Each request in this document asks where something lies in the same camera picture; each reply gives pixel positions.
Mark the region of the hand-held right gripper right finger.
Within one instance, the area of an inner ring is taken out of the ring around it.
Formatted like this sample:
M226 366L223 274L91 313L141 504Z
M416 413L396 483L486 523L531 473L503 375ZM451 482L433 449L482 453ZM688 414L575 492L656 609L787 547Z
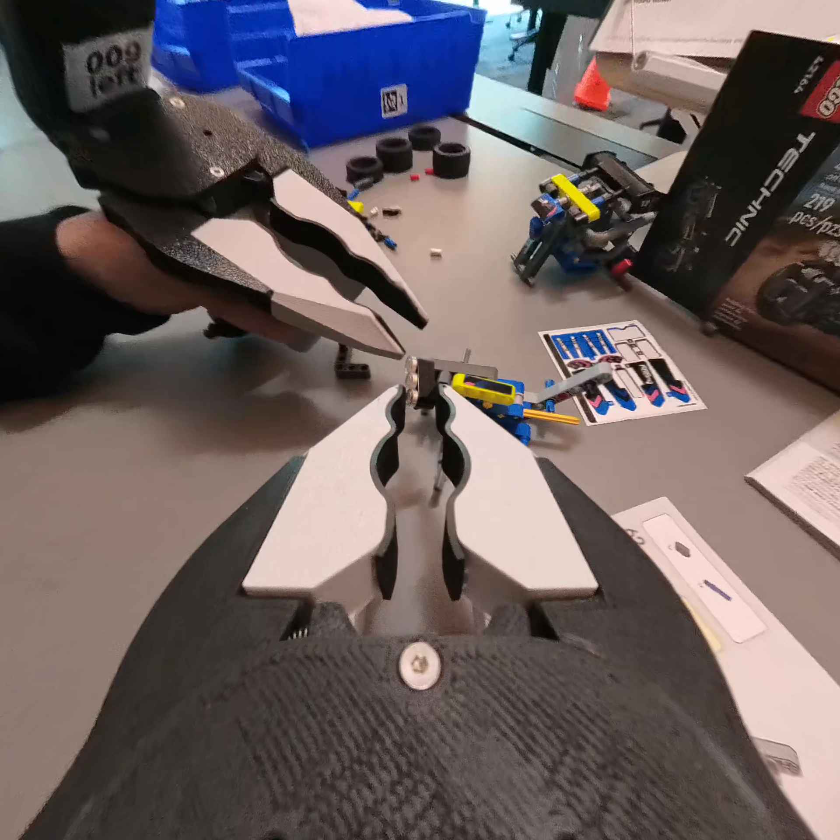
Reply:
M530 449L450 385L437 390L444 582L481 633L496 608L580 600L595 574Z

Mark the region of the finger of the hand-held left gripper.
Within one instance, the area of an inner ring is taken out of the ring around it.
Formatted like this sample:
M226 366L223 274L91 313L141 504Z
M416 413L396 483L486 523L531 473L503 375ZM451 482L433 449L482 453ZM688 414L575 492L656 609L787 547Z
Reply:
M330 259L346 278L416 328L427 326L420 301L352 208L291 169L275 176L272 187L270 225L281 237Z
M268 287L272 315L301 331L400 360L405 350L382 318L286 256L277 238L248 219L212 218L192 236Z

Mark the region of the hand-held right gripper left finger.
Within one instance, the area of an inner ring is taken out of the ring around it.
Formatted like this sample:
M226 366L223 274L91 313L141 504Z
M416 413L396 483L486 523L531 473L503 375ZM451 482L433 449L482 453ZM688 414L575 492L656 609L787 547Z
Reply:
M335 603L364 632L396 583L405 389L394 385L303 457L243 580L248 596Z

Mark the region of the small blue yellow lego assembly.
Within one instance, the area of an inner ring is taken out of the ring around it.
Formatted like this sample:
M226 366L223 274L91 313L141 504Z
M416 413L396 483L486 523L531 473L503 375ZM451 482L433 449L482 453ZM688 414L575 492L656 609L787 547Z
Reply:
M597 407L605 407L600 387L613 377L614 355L604 355L595 362L571 363L570 375L561 381L547 380L541 391L526 392L520 381L503 380L496 368L472 364L470 351L462 361L444 361L444 373L439 385L449 385L478 408L494 423L507 431L520 443L529 445L532 436L531 421L540 424L578 426L579 417L559 413L557 405L578 396L593 396Z

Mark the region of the black lego connector piece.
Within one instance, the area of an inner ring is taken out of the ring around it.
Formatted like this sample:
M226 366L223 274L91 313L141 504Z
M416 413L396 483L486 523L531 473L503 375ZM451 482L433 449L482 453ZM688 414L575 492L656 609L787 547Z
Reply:
M404 364L406 407L428 413L435 408L443 360L407 356Z

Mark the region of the person's left forearm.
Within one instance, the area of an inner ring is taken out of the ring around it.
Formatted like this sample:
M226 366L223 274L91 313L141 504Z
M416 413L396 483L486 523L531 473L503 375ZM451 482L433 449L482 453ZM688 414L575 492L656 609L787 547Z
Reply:
M56 232L86 211L65 205L1 223L2 403L55 394L109 335L139 335L169 320L110 298L69 268Z

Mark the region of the lego sticker sheet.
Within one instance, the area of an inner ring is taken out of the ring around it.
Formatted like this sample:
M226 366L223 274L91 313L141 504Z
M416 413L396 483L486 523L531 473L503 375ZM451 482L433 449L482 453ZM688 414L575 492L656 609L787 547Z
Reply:
M609 364L603 383L572 398L588 427L634 419L687 415L707 406L662 344L638 320L538 333L560 380Z

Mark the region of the large blue yellow lego assembly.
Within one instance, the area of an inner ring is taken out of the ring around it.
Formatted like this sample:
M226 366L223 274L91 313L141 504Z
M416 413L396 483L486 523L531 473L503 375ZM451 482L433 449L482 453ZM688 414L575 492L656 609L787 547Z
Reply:
M610 151L586 155L581 171L554 175L539 189L527 239L511 257L519 279L532 286L554 258L569 276L602 270L628 291L637 254L631 238L654 221L665 194Z

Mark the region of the open lego instruction booklet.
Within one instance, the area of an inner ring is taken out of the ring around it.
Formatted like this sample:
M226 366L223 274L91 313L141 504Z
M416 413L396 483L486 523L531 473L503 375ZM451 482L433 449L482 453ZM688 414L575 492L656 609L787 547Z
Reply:
M613 519L659 567L694 618L751 739L797 751L801 778L768 767L795 810L815 837L838 839L838 684L670 500L652 500Z

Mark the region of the closed lego booklet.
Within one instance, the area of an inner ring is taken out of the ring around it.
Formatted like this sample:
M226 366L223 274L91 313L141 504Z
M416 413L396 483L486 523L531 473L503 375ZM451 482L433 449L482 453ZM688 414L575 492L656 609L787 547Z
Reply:
M745 481L839 557L839 413L749 472Z

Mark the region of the lego set box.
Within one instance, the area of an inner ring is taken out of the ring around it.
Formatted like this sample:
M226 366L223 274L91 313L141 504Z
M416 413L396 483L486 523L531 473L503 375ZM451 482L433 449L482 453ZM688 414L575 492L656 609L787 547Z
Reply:
M838 42L750 34L633 273L838 393Z

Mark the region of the person's left hand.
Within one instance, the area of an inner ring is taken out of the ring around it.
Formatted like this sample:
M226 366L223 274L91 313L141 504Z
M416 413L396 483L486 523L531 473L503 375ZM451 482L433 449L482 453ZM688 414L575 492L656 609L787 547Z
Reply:
M100 212L59 223L56 243L68 267L111 299L139 312L174 316L204 309L216 320L304 352L317 337L276 320L239 294L169 275Z

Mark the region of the blue plastic storage bin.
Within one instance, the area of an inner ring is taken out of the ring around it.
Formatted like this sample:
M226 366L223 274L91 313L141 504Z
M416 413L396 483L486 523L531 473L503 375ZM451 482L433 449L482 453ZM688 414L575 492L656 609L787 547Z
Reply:
M152 66L179 88L215 93L238 75L223 1L158 1Z

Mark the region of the blue storage bin with tag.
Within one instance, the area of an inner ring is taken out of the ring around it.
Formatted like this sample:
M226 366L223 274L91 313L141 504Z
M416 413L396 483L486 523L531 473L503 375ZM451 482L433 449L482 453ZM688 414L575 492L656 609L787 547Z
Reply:
M448 2L363 2L406 23L295 33L288 2L231 2L239 85L307 148L467 110L487 12Z

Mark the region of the orange traffic cone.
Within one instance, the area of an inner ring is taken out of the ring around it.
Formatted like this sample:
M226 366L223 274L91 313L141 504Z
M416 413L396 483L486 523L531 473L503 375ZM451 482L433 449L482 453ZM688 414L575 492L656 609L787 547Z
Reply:
M611 104L612 90L593 57L574 89L574 105L588 111L605 112Z

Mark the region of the brown cardboard box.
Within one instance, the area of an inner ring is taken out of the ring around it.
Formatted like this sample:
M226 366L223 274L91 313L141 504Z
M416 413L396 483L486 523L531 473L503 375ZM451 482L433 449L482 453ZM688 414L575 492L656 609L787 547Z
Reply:
M598 51L595 60L611 88L703 116L712 110L732 66L726 59L699 60L649 50L635 56Z

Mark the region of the printed instruction sheet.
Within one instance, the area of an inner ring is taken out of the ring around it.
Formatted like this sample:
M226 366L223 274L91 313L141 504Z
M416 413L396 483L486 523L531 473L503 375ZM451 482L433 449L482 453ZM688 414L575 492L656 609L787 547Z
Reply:
M838 1L615 1L595 52L734 58L753 32L838 42Z

